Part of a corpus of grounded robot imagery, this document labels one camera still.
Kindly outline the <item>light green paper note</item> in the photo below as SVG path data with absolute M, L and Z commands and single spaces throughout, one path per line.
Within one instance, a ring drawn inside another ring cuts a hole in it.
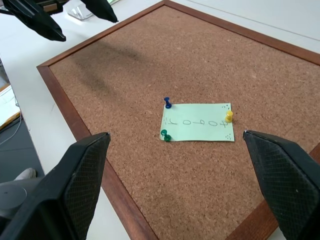
M 225 121 L 230 103 L 179 103 L 163 108 L 161 130 L 167 130 L 171 142 L 234 142 L 232 123 Z

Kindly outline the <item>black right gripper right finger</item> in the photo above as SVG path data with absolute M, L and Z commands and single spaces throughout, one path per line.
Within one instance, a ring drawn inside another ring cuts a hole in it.
M 260 191 L 286 240 L 320 240 L 320 164 L 297 143 L 243 133 Z

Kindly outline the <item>clear plastic container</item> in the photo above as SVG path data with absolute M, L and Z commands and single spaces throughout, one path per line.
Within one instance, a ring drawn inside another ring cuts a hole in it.
M 75 18 L 79 21 L 86 21 L 94 16 L 92 12 L 90 12 L 84 3 L 77 5 L 76 7 L 67 11 L 67 14 L 70 17 Z

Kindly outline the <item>silver robot body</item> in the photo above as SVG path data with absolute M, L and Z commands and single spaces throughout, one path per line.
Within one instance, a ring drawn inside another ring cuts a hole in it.
M 37 209 L 33 193 L 43 180 L 36 177 L 0 183 L 0 222 L 12 220 L 22 208 L 22 212 L 34 212 Z

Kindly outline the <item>green push pin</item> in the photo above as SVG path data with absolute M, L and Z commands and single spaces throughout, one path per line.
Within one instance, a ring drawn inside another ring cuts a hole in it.
M 170 142 L 172 140 L 172 137 L 168 134 L 168 131 L 166 129 L 162 129 L 160 131 L 161 139 L 165 142 Z

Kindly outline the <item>white shoe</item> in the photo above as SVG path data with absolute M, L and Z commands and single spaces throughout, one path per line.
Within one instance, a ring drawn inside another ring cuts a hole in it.
M 20 180 L 26 180 L 26 179 L 33 179 L 36 177 L 37 177 L 37 171 L 30 167 L 22 171 L 14 180 L 20 181 Z

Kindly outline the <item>brown wooden box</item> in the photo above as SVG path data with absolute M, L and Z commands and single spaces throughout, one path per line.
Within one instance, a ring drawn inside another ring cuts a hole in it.
M 42 4 L 43 10 L 49 15 L 54 15 L 63 12 L 63 4 L 58 0 L 47 0 Z

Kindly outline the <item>wood framed cork board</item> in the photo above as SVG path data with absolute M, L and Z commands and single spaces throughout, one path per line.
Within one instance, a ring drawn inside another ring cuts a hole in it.
M 38 66 L 76 140 L 110 132 L 102 188 L 131 240 L 267 240 L 242 139 L 320 161 L 320 54 L 163 0 Z M 164 97 L 228 102 L 235 142 L 160 140 Z

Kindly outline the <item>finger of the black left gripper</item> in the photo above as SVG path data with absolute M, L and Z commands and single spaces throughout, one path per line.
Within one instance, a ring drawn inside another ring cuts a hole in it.
M 81 0 L 85 7 L 99 19 L 117 23 L 118 18 L 108 0 Z
M 2 2 L 11 14 L 40 36 L 51 41 L 67 40 L 60 26 L 33 0 L 2 0 Z

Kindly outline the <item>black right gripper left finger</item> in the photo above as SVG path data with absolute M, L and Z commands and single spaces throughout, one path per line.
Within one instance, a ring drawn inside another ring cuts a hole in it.
M 36 210 L 0 221 L 0 240 L 86 240 L 109 143 L 107 132 L 73 143 L 33 192 Z

